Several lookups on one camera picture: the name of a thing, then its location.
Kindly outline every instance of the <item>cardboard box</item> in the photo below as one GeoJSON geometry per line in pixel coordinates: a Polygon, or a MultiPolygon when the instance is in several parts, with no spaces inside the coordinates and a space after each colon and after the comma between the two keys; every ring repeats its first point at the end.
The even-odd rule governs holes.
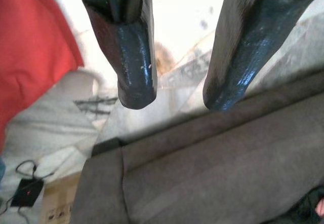
{"type": "Polygon", "coordinates": [[[69,224],[81,173],[45,185],[39,224],[69,224]]]}

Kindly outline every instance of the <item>wire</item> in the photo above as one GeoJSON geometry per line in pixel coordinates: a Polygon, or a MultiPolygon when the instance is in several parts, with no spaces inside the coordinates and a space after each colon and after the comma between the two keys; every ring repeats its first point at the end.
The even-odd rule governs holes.
{"type": "Polygon", "coordinates": [[[21,208],[21,207],[18,208],[18,215],[20,215],[22,218],[24,218],[27,224],[30,224],[27,215],[25,215],[24,213],[22,213],[22,212],[20,211],[20,208],[21,208]]]}
{"type": "Polygon", "coordinates": [[[24,175],[24,176],[27,176],[27,177],[32,177],[33,179],[35,179],[35,171],[36,171],[36,170],[37,170],[37,164],[36,164],[36,162],[33,161],[33,160],[26,160],[26,161],[23,161],[22,163],[20,163],[20,164],[16,167],[16,173],[19,173],[19,174],[24,175]],[[24,172],[19,171],[19,168],[20,168],[22,165],[24,165],[24,164],[26,164],[26,163],[28,163],[28,162],[30,162],[30,163],[32,163],[32,164],[34,165],[33,168],[32,168],[32,175],[30,175],[30,174],[28,174],[28,173],[24,173],[24,172]]]}
{"type": "Polygon", "coordinates": [[[6,202],[6,208],[3,210],[3,212],[0,213],[0,215],[3,215],[3,214],[6,213],[6,211],[7,211],[8,208],[9,208],[9,202],[10,202],[13,198],[14,198],[14,196],[11,197],[9,200],[7,200],[7,202],[6,202]]]}

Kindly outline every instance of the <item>floor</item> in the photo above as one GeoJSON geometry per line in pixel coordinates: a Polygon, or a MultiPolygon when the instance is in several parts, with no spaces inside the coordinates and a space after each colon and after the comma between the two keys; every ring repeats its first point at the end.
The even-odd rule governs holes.
{"type": "MultiPolygon", "coordinates": [[[[17,188],[21,176],[15,168],[23,160],[38,162],[38,176],[54,171],[46,179],[50,182],[81,171],[97,142],[116,136],[132,141],[207,112],[202,87],[223,0],[153,0],[155,40],[175,66],[159,77],[157,99],[143,110],[124,108],[117,100],[117,77],[98,47],[82,2],[56,1],[79,45],[85,69],[99,82],[98,95],[73,100],[49,91],[11,121],[3,154],[7,171],[0,197],[4,200],[17,188]]],[[[322,24],[324,0],[315,0],[251,83],[247,95],[323,69],[322,24]]],[[[31,167],[22,170],[30,172],[31,167]]],[[[42,196],[32,209],[23,210],[30,223],[38,223],[41,204],[42,196]]],[[[15,208],[0,219],[0,224],[9,223],[24,223],[15,208]]]]}

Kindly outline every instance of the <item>gray couch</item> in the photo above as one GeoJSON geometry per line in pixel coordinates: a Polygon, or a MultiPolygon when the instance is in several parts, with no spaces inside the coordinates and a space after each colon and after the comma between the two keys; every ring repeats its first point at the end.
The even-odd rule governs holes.
{"type": "Polygon", "coordinates": [[[73,224],[257,224],[324,177],[324,72],[87,160],[73,224]]]}

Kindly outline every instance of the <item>red cloth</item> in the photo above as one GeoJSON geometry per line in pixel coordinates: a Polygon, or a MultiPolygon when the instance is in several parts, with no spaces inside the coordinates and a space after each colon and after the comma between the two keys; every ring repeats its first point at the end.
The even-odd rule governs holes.
{"type": "Polygon", "coordinates": [[[54,0],[0,0],[0,153],[7,122],[82,65],[54,0]]]}

